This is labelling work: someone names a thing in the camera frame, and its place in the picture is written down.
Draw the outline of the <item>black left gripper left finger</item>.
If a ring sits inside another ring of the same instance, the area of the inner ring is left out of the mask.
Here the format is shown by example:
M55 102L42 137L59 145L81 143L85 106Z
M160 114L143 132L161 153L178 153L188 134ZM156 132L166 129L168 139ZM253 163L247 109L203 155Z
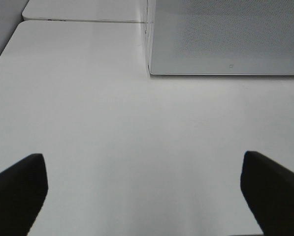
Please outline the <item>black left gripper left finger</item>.
M44 157L31 154L0 172L0 236L26 236L48 193Z

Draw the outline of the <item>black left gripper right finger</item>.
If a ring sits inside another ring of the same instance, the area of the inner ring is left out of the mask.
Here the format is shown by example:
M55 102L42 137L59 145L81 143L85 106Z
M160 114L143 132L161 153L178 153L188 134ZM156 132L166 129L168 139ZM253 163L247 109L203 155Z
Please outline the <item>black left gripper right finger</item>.
M240 188L265 236L294 236L294 172L259 152L247 151Z

